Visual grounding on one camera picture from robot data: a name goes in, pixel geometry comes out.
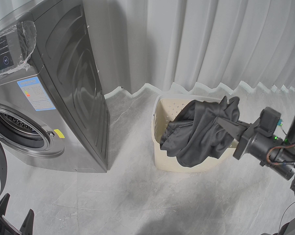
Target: control panel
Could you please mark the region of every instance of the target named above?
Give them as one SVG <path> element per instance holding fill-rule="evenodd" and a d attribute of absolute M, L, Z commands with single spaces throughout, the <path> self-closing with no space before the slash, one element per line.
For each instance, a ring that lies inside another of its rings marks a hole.
<path fill-rule="evenodd" d="M 0 71 L 13 66 L 6 36 L 0 37 Z"/>

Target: washing machine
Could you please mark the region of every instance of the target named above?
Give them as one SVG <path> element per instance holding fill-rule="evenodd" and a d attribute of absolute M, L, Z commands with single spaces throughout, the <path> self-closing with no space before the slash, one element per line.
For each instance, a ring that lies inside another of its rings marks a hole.
<path fill-rule="evenodd" d="M 5 151 L 35 167 L 107 172 L 109 120 L 82 0 L 33 0 L 0 21 L 0 194 Z"/>

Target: plastic wrap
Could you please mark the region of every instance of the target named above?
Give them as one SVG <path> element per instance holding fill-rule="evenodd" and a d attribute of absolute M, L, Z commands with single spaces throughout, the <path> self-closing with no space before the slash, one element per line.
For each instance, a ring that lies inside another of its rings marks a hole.
<path fill-rule="evenodd" d="M 30 67 L 28 60 L 36 45 L 34 22 L 24 21 L 0 33 L 0 76 Z"/>

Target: play pause button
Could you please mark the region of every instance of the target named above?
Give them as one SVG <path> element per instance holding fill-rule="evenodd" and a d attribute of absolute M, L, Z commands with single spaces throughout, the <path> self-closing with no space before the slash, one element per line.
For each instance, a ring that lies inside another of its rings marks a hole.
<path fill-rule="evenodd" d="M 6 65 L 8 65 L 9 64 L 9 59 L 8 59 L 8 57 L 4 57 L 4 59 L 3 59 L 3 61 L 4 61 L 4 64 L 6 64 Z"/>

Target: floor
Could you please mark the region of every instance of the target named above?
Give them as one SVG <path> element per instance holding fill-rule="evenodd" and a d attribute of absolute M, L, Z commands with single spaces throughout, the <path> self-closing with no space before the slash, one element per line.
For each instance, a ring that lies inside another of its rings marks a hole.
<path fill-rule="evenodd" d="M 184 93 L 179 87 L 171 92 Z M 229 95 L 218 87 L 192 93 L 239 96 L 240 120 L 253 122 L 271 106 L 288 130 L 295 113 L 295 90 L 242 86 Z M 285 209 L 295 201 L 284 180 L 258 160 L 230 157 L 206 173 L 173 173 L 155 168 L 151 115 L 156 90 L 145 87 L 132 97 L 121 90 L 107 99 L 110 111 L 109 171 L 69 173 L 23 164 L 7 152 L 11 197 L 7 219 L 19 228 L 28 210 L 39 234 L 207 234 L 258 235 L 278 231 Z M 283 132 L 278 129 L 278 136 Z M 295 204 L 283 224 L 295 217 Z"/>

